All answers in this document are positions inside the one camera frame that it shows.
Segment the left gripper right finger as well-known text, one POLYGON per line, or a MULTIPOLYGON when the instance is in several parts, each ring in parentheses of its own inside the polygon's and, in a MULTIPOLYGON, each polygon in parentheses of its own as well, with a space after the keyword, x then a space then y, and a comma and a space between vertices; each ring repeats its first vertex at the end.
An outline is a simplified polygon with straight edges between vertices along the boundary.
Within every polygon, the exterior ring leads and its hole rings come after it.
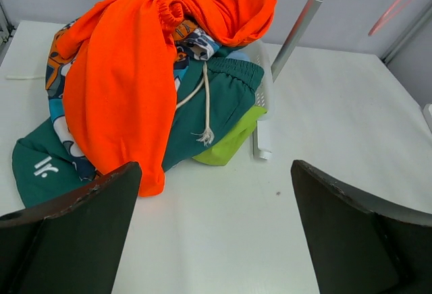
POLYGON ((292 185, 320 293, 430 293, 431 215, 294 160, 292 185))

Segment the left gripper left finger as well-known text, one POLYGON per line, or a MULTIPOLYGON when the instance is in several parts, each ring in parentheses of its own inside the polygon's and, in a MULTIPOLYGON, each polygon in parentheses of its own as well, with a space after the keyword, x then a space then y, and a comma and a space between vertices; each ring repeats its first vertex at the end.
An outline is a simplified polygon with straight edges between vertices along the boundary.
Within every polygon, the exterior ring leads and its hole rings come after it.
POLYGON ((110 293, 142 172, 124 164, 97 180, 1 217, 2 293, 110 293))

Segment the lime green shorts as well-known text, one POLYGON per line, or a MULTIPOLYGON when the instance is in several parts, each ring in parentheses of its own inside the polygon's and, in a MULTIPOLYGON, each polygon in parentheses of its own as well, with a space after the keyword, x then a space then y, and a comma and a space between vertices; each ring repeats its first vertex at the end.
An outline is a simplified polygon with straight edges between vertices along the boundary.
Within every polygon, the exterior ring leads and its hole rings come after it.
POLYGON ((225 166, 257 127, 257 121, 267 109, 252 106, 216 145, 193 157, 198 163, 225 166))

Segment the orange shorts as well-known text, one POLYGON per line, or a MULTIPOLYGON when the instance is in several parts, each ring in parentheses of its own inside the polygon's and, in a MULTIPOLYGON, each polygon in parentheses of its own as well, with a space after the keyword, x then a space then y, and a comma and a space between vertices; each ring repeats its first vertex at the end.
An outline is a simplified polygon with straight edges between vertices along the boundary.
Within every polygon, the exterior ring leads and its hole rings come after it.
POLYGON ((191 17, 227 47, 261 38, 277 0, 104 0, 57 40, 72 59, 63 90, 67 126, 103 174, 130 161, 142 169, 139 195, 165 186, 162 168, 176 110, 173 33, 191 17))

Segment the teal green shorts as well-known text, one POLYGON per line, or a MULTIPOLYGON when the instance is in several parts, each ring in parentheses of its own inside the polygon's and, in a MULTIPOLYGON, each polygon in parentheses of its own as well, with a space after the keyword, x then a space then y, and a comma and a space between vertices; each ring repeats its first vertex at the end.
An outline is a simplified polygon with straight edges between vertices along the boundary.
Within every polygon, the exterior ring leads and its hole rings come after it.
MULTIPOLYGON (((162 167, 164 171, 216 145, 254 106, 264 75, 253 62, 227 59, 220 48, 208 61, 185 59, 175 71, 180 107, 175 113, 162 167)), ((36 206, 99 177, 83 156, 73 157, 71 138, 59 137, 59 120, 46 119, 12 152, 12 171, 26 207, 36 206)))

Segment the pink hanger for orange shorts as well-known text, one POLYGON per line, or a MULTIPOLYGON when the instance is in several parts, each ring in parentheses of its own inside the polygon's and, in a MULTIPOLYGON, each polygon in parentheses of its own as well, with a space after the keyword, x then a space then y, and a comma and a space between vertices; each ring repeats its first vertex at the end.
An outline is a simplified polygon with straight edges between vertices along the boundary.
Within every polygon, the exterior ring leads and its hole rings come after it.
POLYGON ((379 17, 368 32, 373 36, 380 31, 388 22, 394 19, 399 13, 406 9, 414 0, 395 0, 388 9, 379 17))

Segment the light blue shorts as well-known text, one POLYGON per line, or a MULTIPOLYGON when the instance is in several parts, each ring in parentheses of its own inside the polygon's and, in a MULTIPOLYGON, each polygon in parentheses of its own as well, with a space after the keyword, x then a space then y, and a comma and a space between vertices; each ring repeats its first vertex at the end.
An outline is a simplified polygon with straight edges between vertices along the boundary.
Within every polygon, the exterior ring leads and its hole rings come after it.
POLYGON ((250 57, 243 51, 232 51, 226 56, 226 58, 250 62, 250 57))

